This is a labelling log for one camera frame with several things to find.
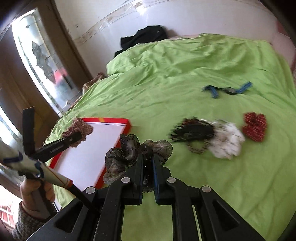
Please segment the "left forearm knit sleeve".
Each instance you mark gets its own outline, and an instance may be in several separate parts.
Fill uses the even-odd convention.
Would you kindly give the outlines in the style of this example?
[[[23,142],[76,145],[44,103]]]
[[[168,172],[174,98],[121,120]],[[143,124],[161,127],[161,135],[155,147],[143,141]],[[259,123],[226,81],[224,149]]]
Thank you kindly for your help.
[[[34,232],[44,225],[43,220],[31,217],[23,208],[22,202],[18,207],[18,221],[15,228],[11,231],[14,240],[27,240]]]

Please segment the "left hand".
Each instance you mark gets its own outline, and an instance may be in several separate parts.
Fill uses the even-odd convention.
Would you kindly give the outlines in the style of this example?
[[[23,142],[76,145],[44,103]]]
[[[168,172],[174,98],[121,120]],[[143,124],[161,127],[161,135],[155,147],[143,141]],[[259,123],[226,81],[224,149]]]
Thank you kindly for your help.
[[[33,193],[38,191],[41,187],[41,181],[26,179],[20,186],[20,192],[22,197],[22,207],[24,211],[29,214],[32,218],[45,220],[50,217],[47,211],[41,211],[38,208],[37,202],[33,197]],[[51,203],[55,200],[55,193],[53,190],[53,185],[45,182],[44,183],[45,197]]]

